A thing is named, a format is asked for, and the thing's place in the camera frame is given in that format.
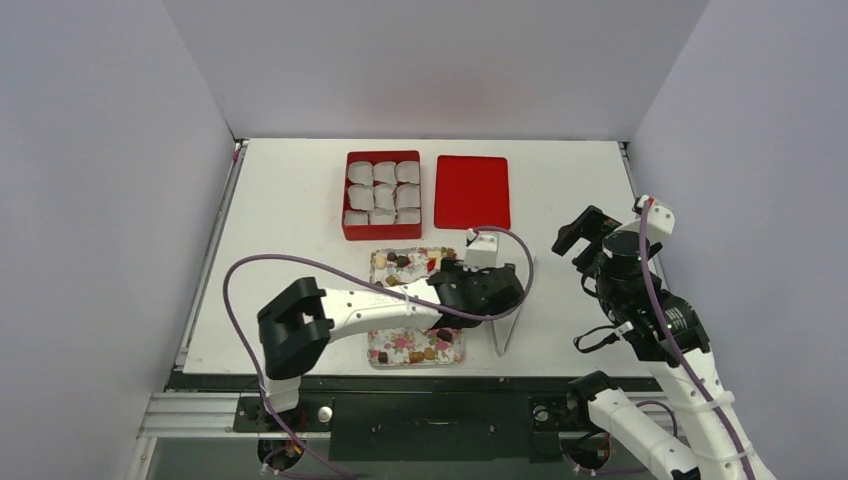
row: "wall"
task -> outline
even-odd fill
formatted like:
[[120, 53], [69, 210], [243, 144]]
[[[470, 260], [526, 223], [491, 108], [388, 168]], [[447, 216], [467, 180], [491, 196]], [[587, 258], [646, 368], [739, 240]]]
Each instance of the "wall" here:
[[0, 476], [123, 476], [232, 139], [158, 1], [5, 2], [0, 65]]
[[712, 0], [630, 147], [779, 478], [844, 478], [848, 3]]
[[629, 139], [708, 0], [163, 0], [236, 136]]

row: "red box lid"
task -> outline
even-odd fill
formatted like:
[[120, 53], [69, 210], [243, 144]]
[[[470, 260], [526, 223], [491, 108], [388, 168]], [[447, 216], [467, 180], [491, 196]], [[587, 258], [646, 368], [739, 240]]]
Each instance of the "red box lid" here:
[[440, 156], [433, 223], [437, 228], [510, 228], [506, 159]]

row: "gray floor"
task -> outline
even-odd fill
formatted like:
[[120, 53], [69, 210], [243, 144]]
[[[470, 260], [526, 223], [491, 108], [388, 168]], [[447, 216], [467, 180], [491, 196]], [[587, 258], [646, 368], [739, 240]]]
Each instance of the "gray floor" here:
[[[326, 452], [329, 443], [312, 441], [310, 444]], [[530, 464], [526, 459], [503, 459], [491, 462], [347, 462], [342, 464], [350, 471], [368, 479], [563, 479], [574, 476], [567, 463]], [[610, 468], [637, 466], [625, 450], [617, 448], [608, 462]], [[156, 445], [147, 480], [233, 480], [268, 479], [259, 475], [260, 463], [256, 457], [256, 441], [250, 439], [162, 439]], [[304, 458], [291, 470], [298, 473], [328, 472], [313, 459]], [[579, 478], [591, 478], [580, 475]], [[605, 478], [649, 480], [649, 474], [608, 475]]]

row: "tabletop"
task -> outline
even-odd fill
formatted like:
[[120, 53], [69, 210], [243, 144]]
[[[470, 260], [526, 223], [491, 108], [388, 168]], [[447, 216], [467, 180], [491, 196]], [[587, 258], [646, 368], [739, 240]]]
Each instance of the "tabletop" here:
[[[421, 155], [423, 236], [417, 240], [345, 240], [341, 229], [348, 152], [417, 150]], [[466, 330], [462, 363], [439, 367], [374, 368], [365, 335], [327, 346], [312, 375], [408, 375], [483, 377], [576, 377], [604, 370], [614, 377], [647, 377], [627, 344], [580, 354], [572, 339], [607, 324], [596, 301], [580, 288], [571, 264], [583, 244], [565, 257], [550, 251], [560, 226], [595, 205], [620, 221], [634, 218], [633, 192], [616, 142], [515, 140], [251, 139], [243, 157], [226, 222], [183, 367], [186, 374], [253, 374], [244, 346], [224, 310], [227, 269], [257, 253], [285, 253], [318, 260], [367, 279], [370, 254], [381, 248], [453, 247], [463, 251], [464, 232], [433, 226], [436, 159], [439, 155], [505, 157], [509, 167], [511, 230], [533, 251], [535, 280], [509, 347], [495, 351], [498, 325]], [[512, 239], [501, 236], [499, 261], [527, 262]], [[252, 348], [262, 358], [256, 313], [292, 281], [316, 277], [321, 288], [350, 288], [342, 279], [282, 261], [239, 269], [230, 298]]]

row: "silver bolt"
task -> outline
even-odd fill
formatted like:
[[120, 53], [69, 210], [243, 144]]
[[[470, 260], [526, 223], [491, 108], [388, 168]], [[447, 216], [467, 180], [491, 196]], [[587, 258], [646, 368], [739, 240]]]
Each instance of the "silver bolt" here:
[[333, 409], [330, 407], [321, 407], [318, 409], [318, 421], [327, 423], [333, 418]]
[[542, 405], [533, 409], [533, 418], [535, 418], [537, 422], [545, 422], [548, 420], [549, 416], [548, 409]]

